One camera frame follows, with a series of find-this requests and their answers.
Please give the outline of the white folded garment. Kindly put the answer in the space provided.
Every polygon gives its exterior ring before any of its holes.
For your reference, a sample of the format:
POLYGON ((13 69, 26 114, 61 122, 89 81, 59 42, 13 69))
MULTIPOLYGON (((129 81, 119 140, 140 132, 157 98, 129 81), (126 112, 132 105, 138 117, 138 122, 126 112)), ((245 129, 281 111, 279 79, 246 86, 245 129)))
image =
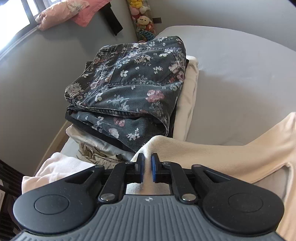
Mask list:
POLYGON ((22 179, 22 194, 45 186, 67 176, 73 175, 94 164, 68 157, 59 152, 54 153, 42 164, 35 176, 24 176, 22 179))

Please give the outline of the grey bed sheet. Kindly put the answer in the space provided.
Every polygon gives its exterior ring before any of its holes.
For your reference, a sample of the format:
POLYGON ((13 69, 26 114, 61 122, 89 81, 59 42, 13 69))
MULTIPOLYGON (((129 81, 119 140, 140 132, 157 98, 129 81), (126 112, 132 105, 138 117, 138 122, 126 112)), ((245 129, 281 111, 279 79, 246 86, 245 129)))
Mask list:
POLYGON ((70 122, 135 155, 173 138, 186 56, 198 61, 185 141, 244 146, 295 113, 295 52, 251 34, 174 26, 144 43, 106 45, 65 90, 70 122))

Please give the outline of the pink pillow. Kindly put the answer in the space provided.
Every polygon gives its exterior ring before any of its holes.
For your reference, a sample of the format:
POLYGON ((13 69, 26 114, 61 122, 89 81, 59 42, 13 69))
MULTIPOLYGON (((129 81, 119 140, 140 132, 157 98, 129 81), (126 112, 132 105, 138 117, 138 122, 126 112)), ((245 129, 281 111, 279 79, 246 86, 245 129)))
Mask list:
POLYGON ((45 31, 70 20, 89 6, 88 1, 61 1, 43 10, 36 18, 37 29, 45 31))

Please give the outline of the cream sweater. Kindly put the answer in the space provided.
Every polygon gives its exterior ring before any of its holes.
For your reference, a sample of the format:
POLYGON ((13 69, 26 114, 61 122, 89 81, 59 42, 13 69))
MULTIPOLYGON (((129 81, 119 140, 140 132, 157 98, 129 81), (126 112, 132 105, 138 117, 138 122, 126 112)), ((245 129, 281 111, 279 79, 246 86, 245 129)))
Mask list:
POLYGON ((144 181, 129 184, 127 194, 167 194, 168 186, 152 181, 151 155, 189 169, 201 164, 275 192, 285 205, 277 233, 295 240, 295 113, 244 146, 200 145, 155 136, 140 150, 145 156, 144 181))

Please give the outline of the folded beige garment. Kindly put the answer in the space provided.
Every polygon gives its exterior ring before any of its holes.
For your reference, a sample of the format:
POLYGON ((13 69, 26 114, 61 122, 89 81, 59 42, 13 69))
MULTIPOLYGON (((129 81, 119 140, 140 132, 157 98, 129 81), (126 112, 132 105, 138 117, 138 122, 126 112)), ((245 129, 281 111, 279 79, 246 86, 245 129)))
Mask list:
POLYGON ((185 79, 177 101, 173 138, 185 141, 189 132, 196 104, 198 86, 198 61, 196 57, 187 55, 189 61, 185 70, 185 79))

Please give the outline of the plush toy tube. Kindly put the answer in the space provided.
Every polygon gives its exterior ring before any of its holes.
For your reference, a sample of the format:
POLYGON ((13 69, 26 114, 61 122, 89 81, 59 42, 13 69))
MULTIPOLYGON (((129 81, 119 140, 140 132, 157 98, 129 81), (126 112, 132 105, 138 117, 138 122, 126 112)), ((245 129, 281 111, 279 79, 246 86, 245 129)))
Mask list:
POLYGON ((138 42, 151 41, 156 36, 151 8, 146 0, 127 0, 138 42))

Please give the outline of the brown striped garment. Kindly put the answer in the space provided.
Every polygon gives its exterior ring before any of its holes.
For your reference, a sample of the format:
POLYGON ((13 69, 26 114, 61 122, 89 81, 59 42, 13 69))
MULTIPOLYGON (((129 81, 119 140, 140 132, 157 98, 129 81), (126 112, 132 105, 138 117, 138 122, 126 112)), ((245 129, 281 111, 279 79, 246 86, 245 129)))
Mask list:
POLYGON ((115 165, 125 162, 121 154, 107 156, 95 147, 87 147, 85 143, 79 144, 76 158, 94 165, 102 165, 105 169, 112 169, 115 165))

